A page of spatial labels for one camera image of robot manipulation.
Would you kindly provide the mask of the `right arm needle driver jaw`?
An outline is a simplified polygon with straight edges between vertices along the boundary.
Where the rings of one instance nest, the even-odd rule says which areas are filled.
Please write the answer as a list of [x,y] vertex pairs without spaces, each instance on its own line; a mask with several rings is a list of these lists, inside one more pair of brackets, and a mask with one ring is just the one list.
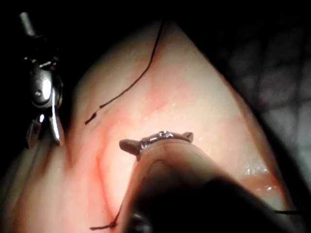
[[44,122],[44,120],[44,114],[39,114],[31,121],[26,133],[26,146],[28,149],[31,149],[35,146],[40,136],[42,123]]
[[52,137],[57,145],[62,146],[64,144],[64,130],[59,117],[58,107],[57,107],[57,92],[55,88],[52,89],[51,96],[51,114],[49,116],[50,128],[52,132]]

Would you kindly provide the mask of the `left arm needle driver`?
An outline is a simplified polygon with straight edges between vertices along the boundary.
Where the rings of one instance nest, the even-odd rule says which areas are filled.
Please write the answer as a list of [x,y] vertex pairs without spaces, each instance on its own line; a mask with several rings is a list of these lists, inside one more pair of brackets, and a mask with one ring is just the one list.
[[178,139],[178,140],[184,140],[184,141],[189,142],[187,140],[187,138],[185,138],[183,136],[183,133],[175,133],[175,132],[170,132],[170,131],[164,130],[164,131],[160,131],[158,133],[155,133],[151,136],[142,138],[140,140],[141,148],[145,149],[149,145],[151,145],[157,141],[166,140],[166,139]]

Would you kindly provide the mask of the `right arm needle driver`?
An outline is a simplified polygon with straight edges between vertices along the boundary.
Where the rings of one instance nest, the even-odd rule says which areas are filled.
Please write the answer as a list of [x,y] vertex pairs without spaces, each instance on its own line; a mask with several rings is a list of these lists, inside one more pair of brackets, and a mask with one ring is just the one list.
[[59,108],[63,100],[63,81],[59,75],[59,49],[46,37],[29,37],[23,64],[30,78],[32,104],[37,108]]

